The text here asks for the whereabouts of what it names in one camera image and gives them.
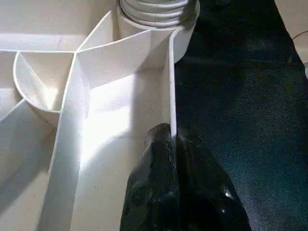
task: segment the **black object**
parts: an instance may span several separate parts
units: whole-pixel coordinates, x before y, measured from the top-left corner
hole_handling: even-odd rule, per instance
[[[304,66],[274,0],[209,2],[175,66],[179,130],[200,133],[252,230],[308,230]]]
[[[148,132],[144,156],[128,179],[121,231],[181,231],[179,185],[170,127]]]
[[[235,188],[202,139],[179,131],[178,173],[183,231],[250,231]]]

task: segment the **white cylindrical container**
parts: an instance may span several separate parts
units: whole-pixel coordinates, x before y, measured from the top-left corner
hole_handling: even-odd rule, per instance
[[[157,28],[179,26],[194,18],[196,0],[119,0],[132,21]]]

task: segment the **plastic divider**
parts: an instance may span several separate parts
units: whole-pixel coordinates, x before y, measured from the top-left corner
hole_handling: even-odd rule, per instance
[[[108,44],[138,34],[142,31],[144,31],[144,29],[124,21],[116,6],[102,18],[80,45],[78,51]]]
[[[167,50],[156,56],[161,66],[144,64],[155,51],[151,38],[144,31],[76,54],[39,231],[119,228],[126,182],[146,132],[171,120],[163,112],[169,110],[168,89],[162,93]]]
[[[38,231],[69,230],[80,165],[83,122],[90,86],[74,58],[52,155],[50,181]]]

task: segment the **compartment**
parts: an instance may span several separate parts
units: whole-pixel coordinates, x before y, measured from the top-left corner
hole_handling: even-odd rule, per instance
[[[53,140],[54,128],[25,100],[0,121],[1,230],[36,230]]]
[[[34,107],[59,112],[73,59],[72,53],[18,53],[14,80]]]
[[[0,2],[0,49],[75,51],[115,0]]]
[[[144,31],[77,54],[39,230],[119,229],[146,132],[162,122],[175,127],[168,48],[155,57],[161,65],[149,62],[151,38]]]
[[[110,10],[97,24],[79,50],[108,44],[131,35],[138,34],[147,28],[128,20],[118,6]]]
[[[0,51],[0,120],[21,101],[13,79],[16,52]]]

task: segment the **curved compartment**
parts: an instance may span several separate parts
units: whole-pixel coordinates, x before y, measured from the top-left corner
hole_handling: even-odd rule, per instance
[[[0,120],[22,99],[13,79],[16,52],[0,51]]]
[[[59,116],[72,59],[72,53],[18,53],[14,80],[20,94],[44,114]]]
[[[0,49],[75,51],[116,0],[0,2]]]

